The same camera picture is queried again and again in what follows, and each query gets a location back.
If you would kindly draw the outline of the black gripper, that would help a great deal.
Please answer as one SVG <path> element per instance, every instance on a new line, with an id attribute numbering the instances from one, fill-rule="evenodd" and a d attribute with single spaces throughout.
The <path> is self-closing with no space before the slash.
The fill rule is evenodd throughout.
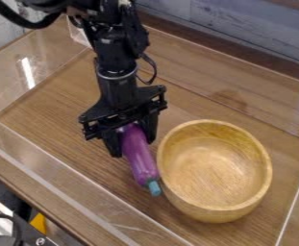
<path id="1" fill-rule="evenodd" d="M 167 108 L 166 86 L 138 86 L 135 76 L 108 80 L 98 77 L 100 97 L 80 115 L 86 140 L 103 138 L 110 155 L 122 157 L 118 128 L 135 121 L 142 125 L 147 142 L 156 137 L 158 115 Z"/>

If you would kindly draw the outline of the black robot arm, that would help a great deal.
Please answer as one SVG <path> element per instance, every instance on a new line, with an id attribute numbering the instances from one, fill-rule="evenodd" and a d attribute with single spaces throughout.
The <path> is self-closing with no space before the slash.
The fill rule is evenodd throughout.
<path id="1" fill-rule="evenodd" d="M 122 156 L 118 130 L 138 123 L 146 141 L 154 142 L 158 115 L 167 109 L 167 88 L 144 81 L 138 75 L 136 60 L 154 60 L 146 54 L 150 32 L 142 24 L 135 0 L 18 0 L 35 11 L 44 12 L 43 20 L 32 22 L 0 0 L 0 15 L 18 26 L 39 30 L 47 28 L 60 15 L 67 15 L 74 26 L 84 32 L 96 53 L 95 75 L 100 97 L 79 116 L 87 140 L 103 140 L 112 157 Z"/>

